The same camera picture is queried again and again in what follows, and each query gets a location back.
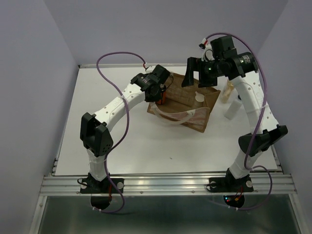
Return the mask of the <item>clear pump bottle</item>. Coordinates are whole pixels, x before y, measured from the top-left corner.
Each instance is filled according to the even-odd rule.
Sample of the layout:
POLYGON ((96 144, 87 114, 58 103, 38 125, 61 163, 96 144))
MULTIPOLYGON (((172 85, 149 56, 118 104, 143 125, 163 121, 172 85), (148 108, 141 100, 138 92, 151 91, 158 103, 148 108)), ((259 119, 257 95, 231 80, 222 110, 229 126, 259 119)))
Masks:
POLYGON ((195 100, 193 103, 193 107, 195 109, 201 108, 203 106, 203 102, 205 100, 205 96, 199 92, 195 92, 195 100))

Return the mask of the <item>amber liquid clear bottle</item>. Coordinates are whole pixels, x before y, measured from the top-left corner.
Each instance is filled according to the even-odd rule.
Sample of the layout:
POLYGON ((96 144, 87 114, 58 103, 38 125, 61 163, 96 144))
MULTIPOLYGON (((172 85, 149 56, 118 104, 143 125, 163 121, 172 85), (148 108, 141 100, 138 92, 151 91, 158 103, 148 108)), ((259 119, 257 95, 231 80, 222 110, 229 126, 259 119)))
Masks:
POLYGON ((233 90, 234 90, 234 85, 229 80, 227 80, 227 83, 221 92, 221 102, 222 103, 227 103, 227 101, 228 101, 233 90))

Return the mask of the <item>brown burlap canvas bag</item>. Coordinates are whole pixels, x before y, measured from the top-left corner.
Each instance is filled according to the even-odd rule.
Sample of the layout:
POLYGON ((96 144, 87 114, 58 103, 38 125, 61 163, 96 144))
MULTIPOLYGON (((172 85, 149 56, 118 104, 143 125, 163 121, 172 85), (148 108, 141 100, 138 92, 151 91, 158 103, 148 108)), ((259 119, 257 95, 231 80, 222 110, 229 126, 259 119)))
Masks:
POLYGON ((147 112, 156 115, 159 120, 169 124, 181 124, 198 132, 205 132, 210 114, 220 95, 220 91, 214 87, 198 88, 198 80, 194 80, 193 86, 182 87, 183 75, 171 72, 165 82, 166 102, 158 105, 151 102, 147 112), (193 103, 195 92, 205 96, 203 106, 195 109, 193 103))

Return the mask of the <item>white bottle black cap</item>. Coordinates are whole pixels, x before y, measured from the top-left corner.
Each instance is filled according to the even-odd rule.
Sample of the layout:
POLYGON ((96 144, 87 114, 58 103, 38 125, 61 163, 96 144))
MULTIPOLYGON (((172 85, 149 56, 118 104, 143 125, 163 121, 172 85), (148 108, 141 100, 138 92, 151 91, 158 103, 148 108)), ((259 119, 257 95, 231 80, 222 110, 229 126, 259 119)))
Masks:
POLYGON ((228 110, 225 112, 224 117, 229 120, 232 120, 236 116, 241 106, 242 106, 242 100, 240 96, 237 96, 235 100, 231 103, 231 105, 229 106, 228 110))

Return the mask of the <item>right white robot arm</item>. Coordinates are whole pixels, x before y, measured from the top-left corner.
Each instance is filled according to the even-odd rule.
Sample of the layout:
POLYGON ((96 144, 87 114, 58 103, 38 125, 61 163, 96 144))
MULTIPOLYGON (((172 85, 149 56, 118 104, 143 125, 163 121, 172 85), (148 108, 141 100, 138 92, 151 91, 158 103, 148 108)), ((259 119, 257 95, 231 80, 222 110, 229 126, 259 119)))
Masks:
POLYGON ((224 184, 236 190, 242 184, 259 156, 288 133, 287 126, 280 125, 267 101, 267 83, 260 62, 249 49, 238 53, 234 35, 217 33, 218 38, 204 38, 199 44, 203 54, 189 57, 182 87, 194 84, 194 72, 198 72, 198 87, 213 87, 219 77, 227 77, 236 89, 245 109, 250 132, 240 136, 239 153, 228 168, 224 184))

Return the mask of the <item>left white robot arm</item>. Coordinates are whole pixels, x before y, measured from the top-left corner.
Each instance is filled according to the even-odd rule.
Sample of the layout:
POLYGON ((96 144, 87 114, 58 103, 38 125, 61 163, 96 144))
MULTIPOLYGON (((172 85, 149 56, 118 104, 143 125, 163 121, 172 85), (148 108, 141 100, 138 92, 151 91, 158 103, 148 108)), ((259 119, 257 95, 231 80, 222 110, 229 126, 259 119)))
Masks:
POLYGON ((80 139, 89 155, 89 173, 93 178, 91 185, 97 192, 104 192, 108 188, 104 161, 105 155, 114 145, 111 130, 137 104, 159 101, 161 88, 169 76, 170 72, 161 65, 157 65, 150 73, 139 73, 131 79, 119 97, 95 113, 82 116, 80 139))

